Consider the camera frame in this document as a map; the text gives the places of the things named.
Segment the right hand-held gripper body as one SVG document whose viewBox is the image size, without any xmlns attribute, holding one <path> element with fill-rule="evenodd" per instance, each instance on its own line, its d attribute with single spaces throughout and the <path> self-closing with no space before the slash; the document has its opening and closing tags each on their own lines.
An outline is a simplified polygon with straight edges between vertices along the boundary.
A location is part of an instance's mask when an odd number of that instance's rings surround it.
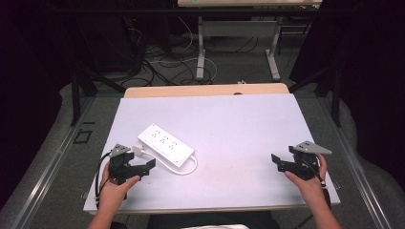
<svg viewBox="0 0 405 229">
<path fill-rule="evenodd" d="M 303 180 L 314 178 L 319 173 L 317 155 L 331 155 L 332 151 L 311 141 L 304 141 L 296 146 L 289 146 L 293 154 L 294 166 L 290 170 Z"/>
</svg>

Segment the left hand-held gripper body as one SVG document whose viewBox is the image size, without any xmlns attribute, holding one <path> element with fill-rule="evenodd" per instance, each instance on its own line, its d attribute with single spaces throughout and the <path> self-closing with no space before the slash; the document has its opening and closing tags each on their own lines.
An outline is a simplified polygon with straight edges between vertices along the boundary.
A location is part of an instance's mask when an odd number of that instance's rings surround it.
<svg viewBox="0 0 405 229">
<path fill-rule="evenodd" d="M 134 169 L 129 161 L 134 158 L 134 153 L 129 147 L 116 144 L 110 155 L 109 175 L 118 185 L 133 177 Z"/>
</svg>

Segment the white power strip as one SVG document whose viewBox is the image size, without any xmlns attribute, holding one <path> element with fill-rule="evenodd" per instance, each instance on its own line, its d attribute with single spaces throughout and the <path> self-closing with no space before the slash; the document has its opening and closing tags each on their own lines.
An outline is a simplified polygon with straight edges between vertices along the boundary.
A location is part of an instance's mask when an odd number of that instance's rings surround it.
<svg viewBox="0 0 405 229">
<path fill-rule="evenodd" d="M 194 150 L 190 146 L 156 124 L 151 124 L 140 133 L 138 140 L 178 168 L 194 154 Z"/>
</svg>

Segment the person's right hand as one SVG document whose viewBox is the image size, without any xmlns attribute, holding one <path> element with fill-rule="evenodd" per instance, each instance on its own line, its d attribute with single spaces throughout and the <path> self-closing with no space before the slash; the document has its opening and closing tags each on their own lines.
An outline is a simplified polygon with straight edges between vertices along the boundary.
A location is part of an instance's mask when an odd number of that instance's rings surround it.
<svg viewBox="0 0 405 229">
<path fill-rule="evenodd" d="M 317 177 L 302 180 L 289 171 L 285 172 L 285 176 L 298 187 L 302 198 L 310 209 L 314 208 L 315 210 L 319 210 L 322 207 L 329 208 L 328 202 L 324 196 L 321 181 Z"/>
</svg>

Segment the person's left hand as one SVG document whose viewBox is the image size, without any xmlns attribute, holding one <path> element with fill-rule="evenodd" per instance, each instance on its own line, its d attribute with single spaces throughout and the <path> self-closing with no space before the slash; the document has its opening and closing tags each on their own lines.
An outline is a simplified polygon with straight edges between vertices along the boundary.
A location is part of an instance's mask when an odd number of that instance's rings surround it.
<svg viewBox="0 0 405 229">
<path fill-rule="evenodd" d="M 107 163 L 102 173 L 98 212 L 114 214 L 124 201 L 126 193 L 140 181 L 140 177 L 130 177 L 124 183 L 116 184 L 110 178 L 109 166 L 110 163 Z"/>
</svg>

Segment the white table sheet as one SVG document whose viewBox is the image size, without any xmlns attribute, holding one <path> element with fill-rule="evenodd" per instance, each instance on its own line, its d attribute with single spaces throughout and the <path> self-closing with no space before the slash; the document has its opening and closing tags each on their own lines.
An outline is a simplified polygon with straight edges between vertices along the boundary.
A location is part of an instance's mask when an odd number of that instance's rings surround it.
<svg viewBox="0 0 405 229">
<path fill-rule="evenodd" d="M 135 146 L 150 124 L 188 144 L 185 175 L 157 165 L 127 195 L 122 214 L 252 211 L 301 207 L 272 156 L 312 135 L 292 94 L 123 98 L 104 149 Z"/>
</svg>

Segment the black metal stand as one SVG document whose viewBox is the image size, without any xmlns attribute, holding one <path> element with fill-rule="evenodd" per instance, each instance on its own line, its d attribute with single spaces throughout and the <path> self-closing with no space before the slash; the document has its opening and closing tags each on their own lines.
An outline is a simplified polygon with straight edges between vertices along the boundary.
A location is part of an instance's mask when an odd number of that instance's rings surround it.
<svg viewBox="0 0 405 229">
<path fill-rule="evenodd" d="M 317 97 L 325 97 L 328 92 L 332 93 L 330 116 L 337 127 L 341 127 L 340 122 L 340 94 L 341 94 L 341 81 L 342 81 L 342 68 L 336 64 L 329 64 L 322 68 L 320 71 L 304 78 L 301 81 L 290 86 L 288 89 L 291 93 L 296 92 L 309 83 L 320 80 L 320 83 L 315 89 Z"/>
<path fill-rule="evenodd" d="M 126 91 L 126 89 L 122 86 L 119 86 L 117 83 L 106 78 L 101 73 L 93 71 L 87 66 L 79 64 L 73 65 L 70 68 L 70 74 L 73 102 L 72 126 L 74 126 L 81 117 L 80 92 L 84 92 L 86 96 L 91 97 L 96 96 L 98 93 L 98 89 L 96 88 L 94 81 L 99 81 L 122 94 Z"/>
</svg>

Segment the person's dark clothing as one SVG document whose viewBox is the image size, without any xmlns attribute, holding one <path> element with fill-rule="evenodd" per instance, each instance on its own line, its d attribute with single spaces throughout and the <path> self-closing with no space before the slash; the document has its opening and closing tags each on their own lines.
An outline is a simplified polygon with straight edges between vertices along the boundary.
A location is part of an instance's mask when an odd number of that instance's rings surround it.
<svg viewBox="0 0 405 229">
<path fill-rule="evenodd" d="M 242 224 L 248 229 L 281 229 L 269 211 L 152 215 L 149 217 L 147 229 L 181 229 L 234 224 Z"/>
</svg>

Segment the wooden table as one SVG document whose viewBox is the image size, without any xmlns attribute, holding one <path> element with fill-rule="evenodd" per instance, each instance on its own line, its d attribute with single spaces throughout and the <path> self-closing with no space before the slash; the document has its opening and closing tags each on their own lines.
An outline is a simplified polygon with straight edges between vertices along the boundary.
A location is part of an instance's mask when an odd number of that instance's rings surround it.
<svg viewBox="0 0 405 229">
<path fill-rule="evenodd" d="M 132 87 L 126 90 L 124 98 L 174 97 L 174 96 L 210 96 L 233 94 L 288 94 L 288 87 L 283 83 L 261 84 L 227 84 L 227 85 L 192 85 Z"/>
</svg>

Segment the white metal-legged desk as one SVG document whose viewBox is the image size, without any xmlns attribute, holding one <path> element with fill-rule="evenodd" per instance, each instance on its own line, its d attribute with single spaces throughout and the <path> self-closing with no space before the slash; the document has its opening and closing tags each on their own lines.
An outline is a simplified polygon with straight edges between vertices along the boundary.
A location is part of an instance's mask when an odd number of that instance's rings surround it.
<svg viewBox="0 0 405 229">
<path fill-rule="evenodd" d="M 300 10 L 307 6 L 319 7 L 323 0 L 178 0 L 178 6 L 187 9 L 231 8 L 248 7 L 250 10 Z M 202 79 L 203 68 L 207 60 L 203 40 L 208 36 L 244 36 L 243 29 L 247 29 L 253 36 L 271 37 L 272 43 L 266 50 L 266 58 L 270 69 L 270 77 L 280 81 L 274 55 L 280 37 L 283 17 L 275 16 L 270 21 L 206 21 L 198 17 L 199 56 L 197 62 L 196 78 Z"/>
</svg>

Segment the black floor socket frame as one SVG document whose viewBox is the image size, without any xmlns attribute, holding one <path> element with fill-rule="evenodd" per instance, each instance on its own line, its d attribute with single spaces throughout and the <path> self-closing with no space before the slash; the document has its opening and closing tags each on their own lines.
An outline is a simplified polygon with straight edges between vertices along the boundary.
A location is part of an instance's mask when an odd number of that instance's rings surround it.
<svg viewBox="0 0 405 229">
<path fill-rule="evenodd" d="M 87 144 L 92 133 L 92 131 L 80 129 L 74 137 L 73 144 Z"/>
</svg>

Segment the aluminium floor rail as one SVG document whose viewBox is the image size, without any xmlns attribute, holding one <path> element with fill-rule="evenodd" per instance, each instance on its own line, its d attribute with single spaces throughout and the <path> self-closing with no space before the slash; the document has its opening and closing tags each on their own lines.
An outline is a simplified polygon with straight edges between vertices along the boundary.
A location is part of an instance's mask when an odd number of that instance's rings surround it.
<svg viewBox="0 0 405 229">
<path fill-rule="evenodd" d="M 94 179 L 99 151 L 94 145 L 94 98 L 86 98 L 82 116 L 72 126 L 62 107 L 38 155 L 19 184 L 8 210 L 4 229 L 85 229 L 91 215 L 83 210 Z M 78 131 L 89 130 L 87 144 L 73 144 Z"/>
<path fill-rule="evenodd" d="M 373 223 L 376 226 L 376 229 L 393 229 L 390 221 L 386 217 L 380 205 L 380 202 L 375 195 L 371 184 L 366 178 L 365 171 L 360 161 L 358 160 L 357 155 L 355 154 L 349 141 L 346 139 L 343 130 L 335 124 L 335 121 L 331 117 L 329 102 L 326 98 L 319 98 L 318 102 L 323 110 L 327 121 L 337 135 L 337 140 L 340 144 L 343 158 L 345 159 L 346 164 L 351 172 L 352 178 L 356 184 L 360 196 L 362 197 L 369 211 L 369 214 L 373 219 Z"/>
</svg>

